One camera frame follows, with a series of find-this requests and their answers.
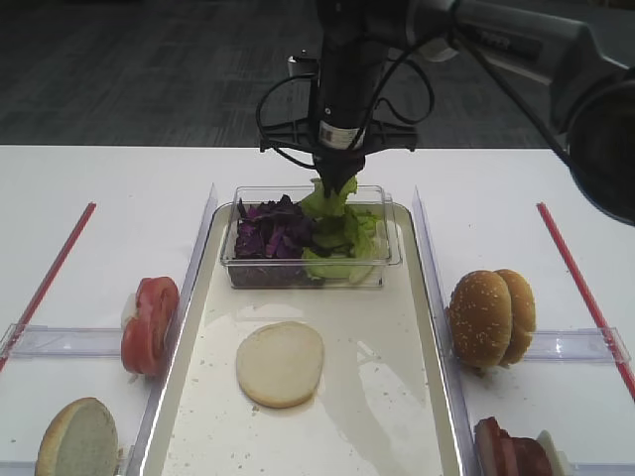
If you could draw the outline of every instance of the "plastic tray divider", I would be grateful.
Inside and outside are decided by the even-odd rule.
[[[143,415],[143,419],[141,420],[141,426],[139,428],[139,433],[137,434],[137,440],[126,469],[125,476],[140,476],[144,474],[148,458],[149,442],[156,431],[157,420],[159,417],[158,410],[162,405],[166,392],[166,384],[170,373],[172,372],[175,355],[177,353],[179,343],[181,342],[185,318],[191,304],[191,293],[196,282],[196,277],[198,276],[200,261],[202,260],[205,244],[207,243],[207,239],[209,237],[209,230],[217,205],[218,198],[216,196],[216,188],[214,184],[212,184],[211,191],[209,192],[209,198],[207,199],[207,204],[205,205],[202,219],[200,221],[200,227],[198,228],[196,242],[194,243],[194,248],[191,252],[190,265],[188,266],[186,278],[181,289],[181,299],[179,301],[177,315],[173,319],[167,333],[166,340],[169,343],[169,365],[167,367],[167,371],[164,372],[159,379],[157,379],[150,391],[148,405],[146,406],[146,411]]]
[[[573,476],[633,476],[635,464],[571,464]]]
[[[611,342],[606,340],[610,332]],[[617,328],[537,330],[523,362],[627,363],[631,360]]]
[[[8,334],[18,324],[9,326]],[[119,328],[67,328],[27,325],[13,348],[0,349],[10,359],[108,358],[121,355]]]
[[[461,476],[479,475],[481,474],[480,464],[474,450],[472,428],[469,424],[467,405],[460,380],[460,368],[455,359],[445,358],[451,354],[451,334],[445,320],[444,299],[437,273],[437,260],[429,234],[430,225],[417,188],[415,188],[413,198],[413,210],[415,226],[419,235],[417,242],[424,270],[426,292],[434,322],[435,341],[441,353],[440,364],[443,371],[445,399],[451,415],[454,447],[460,462]]]

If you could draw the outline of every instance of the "lettuce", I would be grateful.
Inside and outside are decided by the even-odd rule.
[[[348,196],[357,193],[357,177],[351,178],[340,193],[332,193],[329,197],[324,196],[324,185],[319,178],[314,178],[312,182],[316,189],[300,202],[300,206],[306,216],[315,219],[343,216]]]
[[[356,258],[373,260],[378,248],[375,239],[378,218],[369,211],[355,211],[346,204],[348,195],[357,192],[357,179],[352,178],[340,194],[323,196],[323,187],[314,180],[316,190],[301,201],[303,212],[316,221],[313,248],[305,248],[305,260]],[[348,279],[359,283],[372,271],[372,266],[311,265],[307,264],[311,278]]]

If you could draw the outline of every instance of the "green lettuce leaf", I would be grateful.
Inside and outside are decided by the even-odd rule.
[[[375,230],[377,217],[367,214],[357,214],[347,207],[344,223],[344,235],[352,243],[352,254],[358,260],[373,260],[377,258],[375,244]],[[351,266],[348,280],[359,283],[372,271],[372,266]]]
[[[321,256],[317,255],[309,248],[305,248],[305,252],[302,257],[305,260],[322,259]],[[350,278],[351,267],[346,265],[306,265],[305,268],[307,270],[307,274],[309,274],[311,278],[325,278],[331,280],[348,280]]]
[[[349,245],[344,235],[344,219],[341,216],[328,216],[321,219],[315,227],[313,241],[324,249],[336,249]]]
[[[351,178],[340,193],[332,192],[328,198],[324,196],[324,185],[321,180],[314,178],[312,182],[316,189],[300,202],[302,211],[310,218],[343,216],[346,210],[344,204],[348,196],[351,193],[357,193],[357,177]]]

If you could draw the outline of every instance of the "white tray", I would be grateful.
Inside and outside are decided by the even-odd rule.
[[[459,473],[409,212],[396,205],[404,263],[378,290],[233,290],[218,263],[229,207],[207,237],[143,474],[409,476]],[[240,391],[239,343],[282,320],[322,336],[316,397],[268,410]]]

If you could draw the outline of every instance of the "black cable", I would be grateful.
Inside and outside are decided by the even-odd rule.
[[[355,134],[355,137],[348,145],[347,150],[351,151],[357,146],[357,143],[359,142],[359,139],[361,138],[362,134],[370,125],[370,121],[372,121],[373,112],[375,111],[375,106],[377,104],[377,101],[379,101],[381,91],[384,89],[384,86],[386,86],[386,83],[391,78],[391,76],[395,73],[395,70],[401,65],[402,62],[404,62],[408,58],[409,55],[414,53],[416,50],[418,50],[420,47],[425,45],[427,42],[429,42],[433,38],[437,37],[440,33],[441,32],[434,32],[433,34],[425,35],[423,38],[421,38],[418,42],[416,42],[414,45],[409,47],[407,50],[403,50],[402,53],[390,65],[386,73],[382,76],[381,80],[377,84],[377,87],[375,88],[375,92],[373,93],[373,96],[370,99],[370,104],[368,104],[368,108],[366,109],[366,115],[364,116],[362,125],[357,130],[357,134]]]
[[[509,85],[509,83],[501,76],[496,69],[489,63],[489,61],[481,54],[481,52],[468,40],[461,32],[454,31],[454,35],[459,39],[460,43],[465,49],[474,57],[474,59],[485,69],[485,72],[489,74],[498,87],[500,87],[505,94],[520,108],[520,110],[527,116],[527,119],[533,124],[539,134],[543,137],[547,145],[554,151],[561,161],[568,167],[571,166],[571,159],[569,154],[560,143],[556,140],[545,123],[536,115],[536,113],[529,107],[525,100]]]
[[[278,89],[280,86],[282,86],[283,84],[286,84],[288,82],[292,82],[298,79],[312,79],[314,77],[313,74],[296,74],[293,76],[289,76],[286,77],[280,81],[278,81],[276,84],[274,84],[273,86],[271,86],[267,92],[265,92],[265,94],[260,98],[260,101],[258,101],[258,105],[256,106],[256,127],[258,127],[258,132],[260,133],[260,136],[267,139],[269,138],[269,134],[267,134],[265,132],[265,126],[263,126],[262,124],[262,108],[264,107],[265,103],[267,102],[267,99],[269,99],[269,96],[276,90]],[[279,148],[277,147],[272,147],[272,149],[274,151],[276,151],[278,154],[280,154],[282,157],[284,157],[285,159],[287,159],[290,162],[293,162],[295,165],[300,166],[304,169],[309,169],[311,171],[314,171],[316,169],[316,166],[313,166],[311,164],[306,164],[302,161],[299,161],[298,159],[291,157],[289,154],[287,154],[286,152],[281,151]]]
[[[409,119],[397,112],[397,109],[395,108],[395,106],[393,106],[392,102],[390,102],[390,100],[385,97],[380,97],[377,100],[376,108],[379,107],[379,105],[383,102],[388,106],[388,109],[390,109],[390,112],[393,114],[393,116],[395,116],[397,120],[403,122],[404,124],[408,124],[409,126],[414,126],[428,119],[428,117],[430,117],[430,115],[435,110],[435,91],[433,90],[433,86],[430,83],[430,80],[418,64],[416,64],[411,59],[406,59],[404,61],[404,64],[408,65],[426,86],[426,90],[428,91],[428,112],[417,119]]]

